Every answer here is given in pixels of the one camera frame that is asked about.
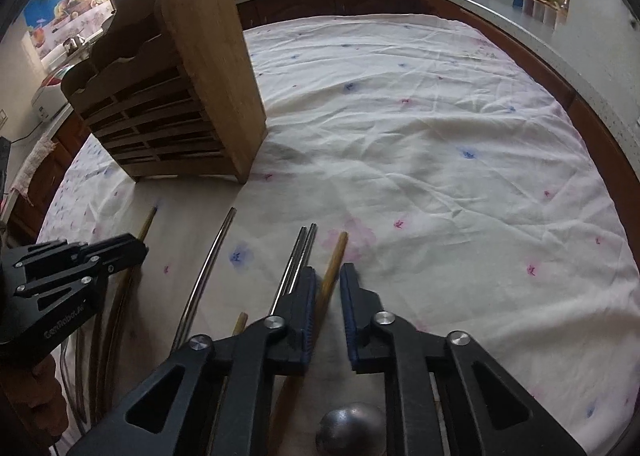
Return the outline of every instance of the white tablecloth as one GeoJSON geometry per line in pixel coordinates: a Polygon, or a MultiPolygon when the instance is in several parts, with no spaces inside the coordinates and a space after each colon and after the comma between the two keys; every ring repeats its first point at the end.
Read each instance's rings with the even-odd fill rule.
{"type": "MultiPolygon", "coordinates": [[[[476,30],[433,16],[316,17],[245,38],[269,129],[246,185],[134,185],[91,137],[47,214],[42,240],[90,240],[137,233],[159,206],[119,395],[167,356],[233,204],[194,333],[267,313],[300,226],[318,223],[319,273],[345,229],[345,261],[385,309],[438,335],[469,331],[604,454],[640,382],[638,269],[560,105],[476,30]]],[[[354,400],[383,407],[383,384],[351,373],[336,292],[281,454],[313,454],[321,416],[354,400]]]]}

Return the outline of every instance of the metal screw head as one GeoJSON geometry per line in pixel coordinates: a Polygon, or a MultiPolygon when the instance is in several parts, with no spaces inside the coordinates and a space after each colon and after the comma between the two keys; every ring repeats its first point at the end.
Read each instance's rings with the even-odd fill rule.
{"type": "Polygon", "coordinates": [[[456,346],[466,346],[471,341],[471,337],[464,331],[452,331],[449,334],[449,340],[456,346]]]}
{"type": "Polygon", "coordinates": [[[396,316],[393,315],[390,311],[379,311],[375,315],[373,315],[373,320],[376,324],[380,324],[381,326],[385,326],[387,324],[393,324],[396,320],[396,316]]]}
{"type": "Polygon", "coordinates": [[[270,330],[277,330],[278,328],[282,328],[284,326],[284,319],[279,315],[269,315],[264,320],[264,325],[267,326],[270,330]]]}
{"type": "Polygon", "coordinates": [[[211,339],[206,335],[196,335],[189,339],[189,347],[194,351],[200,351],[211,345],[211,339]]]}

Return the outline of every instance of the kitchen counter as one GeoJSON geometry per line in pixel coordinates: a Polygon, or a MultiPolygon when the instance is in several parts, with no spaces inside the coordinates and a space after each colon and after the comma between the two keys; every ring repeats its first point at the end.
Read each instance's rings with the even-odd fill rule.
{"type": "MultiPolygon", "coordinates": [[[[238,4],[248,1],[251,0],[236,0],[238,4]]],[[[615,84],[601,83],[599,89],[593,86],[598,80],[597,72],[594,72],[590,63],[585,63],[580,50],[570,44],[575,41],[575,36],[567,38],[569,31],[576,31],[576,27],[579,30],[579,24],[574,23],[572,28],[560,26],[553,31],[521,10],[497,0],[449,1],[503,30],[542,58],[573,86],[609,129],[640,178],[640,139],[620,118],[622,108],[628,113],[640,115],[640,106],[623,89],[616,89],[615,84]]]]}

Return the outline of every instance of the countertop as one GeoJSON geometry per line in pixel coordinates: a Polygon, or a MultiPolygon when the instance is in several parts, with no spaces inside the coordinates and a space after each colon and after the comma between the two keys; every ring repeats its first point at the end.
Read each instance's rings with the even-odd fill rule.
{"type": "MultiPolygon", "coordinates": [[[[238,4],[251,0],[236,0],[238,4]]],[[[519,41],[542,58],[562,78],[564,78],[593,108],[609,129],[625,153],[636,175],[640,178],[640,140],[613,109],[637,110],[635,100],[620,89],[604,86],[596,90],[585,78],[591,73],[591,64],[581,60],[578,50],[570,44],[575,37],[567,39],[569,28],[559,27],[555,31],[549,26],[525,15],[522,10],[503,4],[497,0],[449,0],[460,7],[498,26],[505,33],[519,41]]]]}
{"type": "MultiPolygon", "coordinates": [[[[60,129],[60,127],[62,126],[62,124],[65,122],[66,118],[68,118],[69,115],[71,115],[71,113],[74,111],[74,108],[71,107],[71,104],[67,103],[62,109],[60,109],[60,111],[58,112],[57,115],[55,115],[50,121],[43,123],[40,127],[42,129],[42,133],[40,134],[40,136],[35,139],[32,143],[31,143],[31,149],[33,150],[33,147],[35,146],[35,144],[37,143],[37,141],[39,139],[41,139],[43,136],[52,139],[55,135],[55,133],[58,131],[58,129],[60,129]]],[[[25,159],[28,157],[28,155],[31,153],[31,150],[29,151],[29,153],[25,156],[25,159]]],[[[7,186],[10,187],[11,183],[13,183],[13,180],[11,182],[7,181],[7,186]]],[[[0,212],[0,221],[2,221],[3,223],[7,223],[9,220],[9,215],[11,214],[12,210],[14,209],[15,206],[15,202],[18,200],[18,192],[15,190],[10,190],[8,196],[6,197],[6,201],[4,201],[3,205],[2,205],[2,211],[0,212]]]]}

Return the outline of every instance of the wooden slat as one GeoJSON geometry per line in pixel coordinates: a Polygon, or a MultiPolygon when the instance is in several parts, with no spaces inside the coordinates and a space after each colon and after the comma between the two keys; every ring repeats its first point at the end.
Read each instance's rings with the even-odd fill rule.
{"type": "Polygon", "coordinates": [[[151,100],[155,100],[156,98],[167,96],[181,90],[187,90],[189,86],[190,83],[186,78],[177,76],[176,78],[172,78],[171,80],[167,80],[165,82],[162,82],[161,84],[147,87],[146,89],[137,92],[136,94],[130,96],[122,102],[112,103],[111,105],[100,109],[94,115],[85,118],[84,121],[87,125],[93,125],[94,123],[98,123],[105,118],[109,118],[110,116],[116,115],[119,112],[140,105],[141,103],[149,102],[151,100]]]}
{"type": "Polygon", "coordinates": [[[133,57],[140,44],[160,35],[153,13],[121,29],[110,28],[91,48],[90,59],[96,71],[102,71],[118,58],[133,57]]]}
{"type": "Polygon", "coordinates": [[[235,1],[157,0],[156,16],[245,182],[267,130],[235,1]]]}
{"type": "Polygon", "coordinates": [[[151,156],[152,154],[171,154],[179,152],[200,152],[200,151],[221,151],[222,143],[217,140],[207,139],[206,141],[184,141],[178,142],[174,145],[164,145],[163,147],[153,147],[151,149],[137,149],[134,151],[120,152],[112,154],[113,159],[116,161],[126,160],[130,158],[143,158],[145,156],[151,156]]]}
{"type": "Polygon", "coordinates": [[[92,77],[69,101],[83,113],[95,103],[113,96],[155,74],[175,68],[180,58],[169,38],[160,35],[145,42],[133,58],[120,58],[92,77]]]}
{"type": "Polygon", "coordinates": [[[228,174],[236,175],[233,163],[229,158],[193,158],[188,160],[149,161],[121,165],[132,178],[141,176],[165,175],[202,175],[228,174]]]}
{"type": "Polygon", "coordinates": [[[84,89],[87,81],[94,76],[94,74],[94,67],[88,60],[83,60],[68,70],[60,82],[60,89],[66,96],[66,99],[70,100],[71,95],[78,89],[84,89]]]}
{"type": "Polygon", "coordinates": [[[209,122],[197,122],[187,125],[178,125],[170,127],[168,129],[161,129],[160,131],[145,132],[142,134],[136,134],[133,136],[127,136],[124,138],[116,139],[113,141],[102,142],[105,149],[112,149],[113,147],[121,147],[123,145],[130,145],[132,143],[138,143],[142,141],[155,140],[158,138],[167,138],[170,136],[180,136],[181,134],[191,134],[192,132],[212,132],[211,124],[209,122]]]}
{"type": "Polygon", "coordinates": [[[141,123],[149,123],[162,118],[186,115],[189,112],[197,112],[199,108],[200,104],[193,100],[182,100],[181,102],[174,102],[170,105],[161,105],[159,108],[150,110],[143,115],[132,116],[132,118],[118,121],[98,131],[94,131],[94,135],[97,138],[101,138],[102,136],[107,136],[108,134],[113,134],[114,132],[122,131],[123,129],[129,129],[134,125],[140,125],[141,123]]]}

